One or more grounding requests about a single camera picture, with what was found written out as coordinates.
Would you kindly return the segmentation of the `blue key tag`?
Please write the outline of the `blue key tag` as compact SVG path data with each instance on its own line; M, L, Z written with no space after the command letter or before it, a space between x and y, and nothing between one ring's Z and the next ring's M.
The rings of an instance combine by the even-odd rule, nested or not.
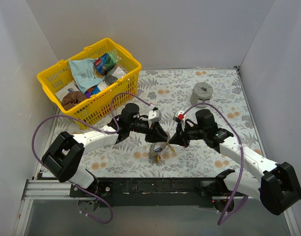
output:
M158 148L154 149L154 152L156 152L156 153L159 153L159 152L162 152L162 151L163 151L162 147L158 147Z

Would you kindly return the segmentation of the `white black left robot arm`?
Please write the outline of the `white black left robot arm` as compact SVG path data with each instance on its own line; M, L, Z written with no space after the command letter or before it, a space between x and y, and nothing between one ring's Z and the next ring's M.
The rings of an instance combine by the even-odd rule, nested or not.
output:
M129 137L131 132L145 135L147 143L168 141L168 134L160 125L161 112L151 107L148 115L139 114L139 106L134 103L125 105L121 114L101 131L90 131L71 135L61 132L43 155L42 164L59 182L71 182L81 187L88 197L97 193L97 180L93 174L80 167L83 155L95 149L115 145Z

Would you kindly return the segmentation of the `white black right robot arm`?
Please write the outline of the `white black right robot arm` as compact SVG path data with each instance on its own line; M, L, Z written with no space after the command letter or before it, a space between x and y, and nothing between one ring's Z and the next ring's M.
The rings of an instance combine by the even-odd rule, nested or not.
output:
M175 113L177 128L169 143L186 148L191 140L203 140L208 147L231 158L252 175L240 177L232 169L221 172L211 184L220 195L236 190L259 200L274 215L280 215L301 199L301 186L292 165L278 164L243 147L230 131L218 127L210 110L201 109L195 116L197 122L190 125L183 111Z

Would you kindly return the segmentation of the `yellow headed key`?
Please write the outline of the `yellow headed key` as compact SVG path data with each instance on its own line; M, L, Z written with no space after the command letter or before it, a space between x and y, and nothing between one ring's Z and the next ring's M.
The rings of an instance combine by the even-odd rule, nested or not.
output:
M168 147L169 150L172 152L172 156L173 156L173 157L176 157L176 156L177 156L177 153L176 153L175 149L174 149L170 144L167 144L167 147Z

